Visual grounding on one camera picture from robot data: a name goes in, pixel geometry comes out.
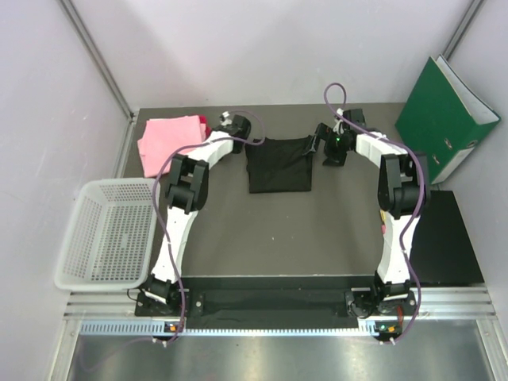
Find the black printed t shirt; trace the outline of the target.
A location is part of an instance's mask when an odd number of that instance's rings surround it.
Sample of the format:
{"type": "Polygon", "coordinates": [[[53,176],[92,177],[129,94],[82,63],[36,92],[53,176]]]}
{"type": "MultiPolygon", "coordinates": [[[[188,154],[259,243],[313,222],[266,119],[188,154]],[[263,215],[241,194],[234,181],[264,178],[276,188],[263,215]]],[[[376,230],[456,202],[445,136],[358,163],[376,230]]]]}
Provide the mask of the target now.
{"type": "Polygon", "coordinates": [[[250,194],[307,192],[312,189],[313,154],[307,146],[312,136],[247,145],[246,170],[250,194]]]}

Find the red t shirt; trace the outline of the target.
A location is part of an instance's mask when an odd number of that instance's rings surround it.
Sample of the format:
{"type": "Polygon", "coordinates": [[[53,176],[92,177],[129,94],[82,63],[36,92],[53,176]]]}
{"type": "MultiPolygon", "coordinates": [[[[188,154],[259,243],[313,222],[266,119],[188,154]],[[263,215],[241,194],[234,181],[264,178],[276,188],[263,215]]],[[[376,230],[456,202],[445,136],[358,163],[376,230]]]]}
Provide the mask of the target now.
{"type": "Polygon", "coordinates": [[[204,115],[199,115],[198,119],[202,135],[202,141],[205,141],[210,137],[211,128],[208,126],[207,118],[204,115]]]}

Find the pink t shirt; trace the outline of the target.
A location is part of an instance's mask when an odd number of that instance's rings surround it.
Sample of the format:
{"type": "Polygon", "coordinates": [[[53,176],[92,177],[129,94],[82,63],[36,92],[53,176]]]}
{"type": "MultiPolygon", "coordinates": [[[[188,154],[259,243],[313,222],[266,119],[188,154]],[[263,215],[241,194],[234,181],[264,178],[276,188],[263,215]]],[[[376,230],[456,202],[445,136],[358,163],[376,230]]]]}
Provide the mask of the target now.
{"type": "Polygon", "coordinates": [[[137,148],[145,178],[156,177],[177,148],[201,144],[199,115],[149,119],[137,148]]]}

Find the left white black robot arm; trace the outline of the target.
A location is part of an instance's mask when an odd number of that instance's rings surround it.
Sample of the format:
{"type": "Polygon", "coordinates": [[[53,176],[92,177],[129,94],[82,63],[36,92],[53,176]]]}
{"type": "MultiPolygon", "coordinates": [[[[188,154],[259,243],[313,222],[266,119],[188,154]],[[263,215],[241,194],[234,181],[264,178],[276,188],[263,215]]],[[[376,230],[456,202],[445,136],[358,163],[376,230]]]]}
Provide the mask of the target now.
{"type": "Polygon", "coordinates": [[[177,148],[163,162],[170,166],[167,217],[157,217],[164,239],[156,264],[142,287],[144,295],[162,314],[185,312],[182,258],[191,226],[208,198],[210,169],[224,156],[241,152],[251,129],[246,117],[224,112],[208,139],[177,148]]]}

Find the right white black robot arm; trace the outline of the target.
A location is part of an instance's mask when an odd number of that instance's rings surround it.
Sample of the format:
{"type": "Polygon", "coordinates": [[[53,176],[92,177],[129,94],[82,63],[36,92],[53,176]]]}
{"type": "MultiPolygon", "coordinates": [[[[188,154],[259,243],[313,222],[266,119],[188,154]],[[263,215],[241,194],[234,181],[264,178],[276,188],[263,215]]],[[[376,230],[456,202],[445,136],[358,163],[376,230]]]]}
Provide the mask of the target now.
{"type": "Polygon", "coordinates": [[[410,264],[414,231],[421,209],[429,198],[425,155],[409,153],[400,143],[364,125],[362,110],[337,110],[336,124],[317,125],[306,146],[307,154],[323,144],[328,167],[342,167],[351,152],[379,170],[377,199],[384,213],[383,251],[369,291],[346,294],[348,312],[359,319],[373,314],[400,312],[415,301],[410,282],[415,272],[410,264]]]}

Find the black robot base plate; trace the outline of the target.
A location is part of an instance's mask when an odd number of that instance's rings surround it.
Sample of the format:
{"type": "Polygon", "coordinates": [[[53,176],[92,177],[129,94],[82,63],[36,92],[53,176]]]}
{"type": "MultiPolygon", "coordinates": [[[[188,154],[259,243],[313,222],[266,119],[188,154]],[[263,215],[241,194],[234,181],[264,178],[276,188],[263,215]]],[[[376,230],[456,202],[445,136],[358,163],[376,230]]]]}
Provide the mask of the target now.
{"type": "Polygon", "coordinates": [[[140,292],[135,315],[185,317],[188,329],[355,328],[359,318],[412,315],[414,294],[383,302],[371,275],[185,277],[161,286],[166,302],[140,292]]]}

